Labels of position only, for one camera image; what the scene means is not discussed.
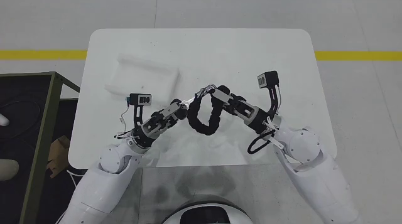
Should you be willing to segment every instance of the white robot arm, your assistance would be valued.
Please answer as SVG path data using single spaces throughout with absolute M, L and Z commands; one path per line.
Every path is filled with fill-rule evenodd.
M 222 109 L 241 118 L 259 134 L 250 144 L 247 150 L 249 154 L 260 151 L 270 142 L 275 145 L 275 153 L 296 189 L 325 224 L 361 223 L 352 202 L 350 186 L 318 136 L 307 127 L 291 129 L 276 113 L 279 107 L 276 95 L 276 86 L 279 87 L 277 72 L 260 75 L 258 82 L 260 88 L 266 87 L 269 90 L 271 108 L 268 112 L 248 104 L 240 96 L 229 94 L 227 87 L 209 85 L 196 93 L 193 99 L 183 102 L 174 100 L 168 108 L 155 112 L 142 123 L 142 106 L 150 104 L 151 95 L 131 94 L 128 103 L 134 105 L 135 128 L 115 136 L 123 139 L 123 143 L 106 148 L 87 171 L 73 194 L 62 223 L 100 223 L 117 205 L 142 155 L 160 134 L 179 119 L 188 117 L 189 124 L 197 132 L 211 135 L 219 126 Z M 197 119 L 201 98 L 207 94 L 212 96 L 213 107 L 209 126 Z M 140 119 L 136 120 L 138 107 Z M 265 141 L 264 144 L 253 149 L 260 139 Z M 292 164 L 286 156 L 300 163 Z
M 278 125 L 274 138 L 284 148 L 274 146 L 275 154 L 301 197 L 325 224 L 361 223 L 350 185 L 318 136 L 308 128 L 291 130 L 283 120 Z M 301 164 L 290 163 L 285 155 Z
M 254 154 L 272 142 L 278 159 L 296 189 L 325 224 L 361 223 L 359 212 L 352 201 L 349 183 L 316 133 L 307 127 L 291 129 L 276 113 L 276 87 L 279 87 L 277 72 L 260 75 L 258 82 L 260 88 L 269 90 L 271 108 L 268 112 L 248 104 L 244 98 L 233 93 L 227 95 L 220 90 L 212 92 L 213 97 L 225 103 L 225 111 L 240 117 L 259 134 L 250 144 L 248 153 Z M 259 139 L 265 140 L 265 143 L 252 150 Z M 290 163 L 286 156 L 300 163 Z
M 127 102 L 134 106 L 134 129 L 116 135 L 115 138 L 121 139 L 122 143 L 106 147 L 88 169 L 77 185 L 60 223 L 100 223 L 119 203 L 143 154 L 160 134 L 187 116 L 185 105 L 174 100 L 169 107 L 154 112 L 143 123 L 142 106 L 151 105 L 151 95 L 132 93 Z

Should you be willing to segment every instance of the white table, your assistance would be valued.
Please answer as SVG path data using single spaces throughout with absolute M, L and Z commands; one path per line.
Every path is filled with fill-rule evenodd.
M 100 29 L 89 43 L 81 92 L 75 115 L 68 160 L 75 168 L 88 168 L 122 131 L 124 101 L 105 90 L 120 54 L 135 55 L 178 67 L 181 78 L 175 97 L 186 100 L 210 83 L 226 85 L 250 104 L 265 110 L 270 100 L 259 89 L 257 76 L 277 70 L 282 105 L 279 113 L 293 127 L 311 126 L 322 136 L 329 153 L 337 147 L 318 72 L 312 42 L 300 29 Z M 201 117 L 207 120 L 203 100 Z M 144 120 L 153 112 L 144 108 Z M 133 115 L 132 108 L 127 118 Z M 215 166 L 278 163 L 269 145 L 255 155 L 247 153 L 256 137 L 242 120 L 222 113 L 212 136 L 197 134 L 187 120 L 180 121 L 154 142 L 142 166 Z M 126 120 L 133 127 L 131 120 Z

